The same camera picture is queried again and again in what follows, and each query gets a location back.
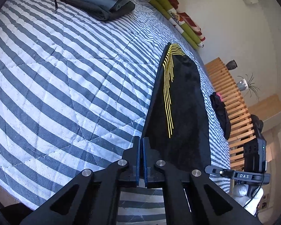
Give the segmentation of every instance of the black towel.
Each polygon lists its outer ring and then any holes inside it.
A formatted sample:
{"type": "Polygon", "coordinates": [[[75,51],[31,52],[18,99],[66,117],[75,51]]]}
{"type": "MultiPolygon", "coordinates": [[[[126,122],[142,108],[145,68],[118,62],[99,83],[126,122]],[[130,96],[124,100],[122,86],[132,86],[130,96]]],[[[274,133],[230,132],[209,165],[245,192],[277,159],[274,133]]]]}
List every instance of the black towel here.
{"type": "Polygon", "coordinates": [[[177,44],[168,44],[163,52],[142,137],[148,137],[151,148],[180,170],[204,172],[211,165],[200,75],[194,61],[177,44]]]}
{"type": "Polygon", "coordinates": [[[216,92],[213,92],[213,94],[210,95],[210,100],[217,120],[220,122],[220,126],[224,131],[225,139],[228,140],[231,132],[231,123],[225,108],[225,103],[220,100],[220,97],[216,94],[216,92]]]}
{"type": "Polygon", "coordinates": [[[105,11],[104,9],[100,8],[95,4],[81,1],[81,0],[60,0],[60,1],[70,4],[74,7],[77,7],[85,11],[91,17],[101,21],[107,21],[107,20],[110,21],[110,20],[117,19],[119,17],[126,15],[127,13],[130,13],[135,8],[135,4],[132,1],[129,1],[117,11],[112,11],[112,12],[105,11]]]}

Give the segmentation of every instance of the floor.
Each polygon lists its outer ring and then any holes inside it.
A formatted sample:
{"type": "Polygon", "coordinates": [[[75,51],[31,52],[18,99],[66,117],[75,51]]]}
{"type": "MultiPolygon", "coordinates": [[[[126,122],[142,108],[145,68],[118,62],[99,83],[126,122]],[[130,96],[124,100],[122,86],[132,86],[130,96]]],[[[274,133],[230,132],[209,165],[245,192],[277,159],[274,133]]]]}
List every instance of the floor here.
{"type": "Polygon", "coordinates": [[[19,203],[19,201],[0,186],[0,203],[5,207],[19,203]]]}

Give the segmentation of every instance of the metal screw cap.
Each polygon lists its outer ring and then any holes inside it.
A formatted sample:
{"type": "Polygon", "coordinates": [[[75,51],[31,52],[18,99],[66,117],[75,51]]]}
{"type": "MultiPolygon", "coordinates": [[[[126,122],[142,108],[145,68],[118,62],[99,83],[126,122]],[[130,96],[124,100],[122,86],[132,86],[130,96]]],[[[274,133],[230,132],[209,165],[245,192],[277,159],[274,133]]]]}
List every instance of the metal screw cap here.
{"type": "Polygon", "coordinates": [[[194,175],[195,177],[199,177],[201,176],[202,173],[200,170],[195,169],[191,172],[191,174],[194,175]]]}
{"type": "Polygon", "coordinates": [[[162,167],[162,166],[165,165],[165,161],[164,161],[164,160],[158,160],[158,161],[156,162],[156,165],[162,167]]]}
{"type": "Polygon", "coordinates": [[[82,175],[83,176],[89,176],[89,175],[91,175],[92,174],[92,171],[90,170],[90,169],[84,169],[83,171],[82,171],[82,175]]]}
{"type": "Polygon", "coordinates": [[[121,159],[121,160],[118,161],[118,164],[119,164],[120,166],[125,166],[125,165],[127,164],[127,161],[124,160],[124,159],[121,159]]]}

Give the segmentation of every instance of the blue and white striped blanket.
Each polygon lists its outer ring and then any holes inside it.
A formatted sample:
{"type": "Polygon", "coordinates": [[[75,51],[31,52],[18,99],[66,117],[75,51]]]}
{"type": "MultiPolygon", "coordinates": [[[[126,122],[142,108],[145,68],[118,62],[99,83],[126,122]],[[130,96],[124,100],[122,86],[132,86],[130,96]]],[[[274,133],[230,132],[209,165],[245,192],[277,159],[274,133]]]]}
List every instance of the blue and white striped blanket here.
{"type": "MultiPolygon", "coordinates": [[[[0,10],[0,185],[36,209],[85,168],[106,168],[140,136],[164,47],[193,59],[209,118],[211,163],[229,168],[202,61],[147,0],[99,22],[53,0],[0,10]]],[[[229,181],[213,179],[229,190],[229,181]]],[[[125,189],[118,222],[165,222],[162,190],[125,189]]]]}

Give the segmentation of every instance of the cable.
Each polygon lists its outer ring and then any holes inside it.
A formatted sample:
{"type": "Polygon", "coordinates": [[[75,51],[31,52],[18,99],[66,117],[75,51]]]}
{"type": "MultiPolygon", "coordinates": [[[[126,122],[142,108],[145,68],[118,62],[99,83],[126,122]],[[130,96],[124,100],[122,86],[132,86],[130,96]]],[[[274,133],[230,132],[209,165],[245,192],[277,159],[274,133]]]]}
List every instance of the cable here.
{"type": "Polygon", "coordinates": [[[265,176],[265,172],[264,172],[264,174],[263,174],[262,181],[261,181],[261,185],[259,186],[257,192],[255,193],[255,195],[253,195],[253,197],[251,198],[251,200],[250,200],[247,204],[244,205],[244,208],[246,208],[246,206],[247,206],[248,204],[250,204],[250,202],[255,198],[255,196],[257,195],[257,193],[258,193],[259,190],[261,189],[261,186],[263,185],[263,181],[264,181],[264,176],[265,176]]]}

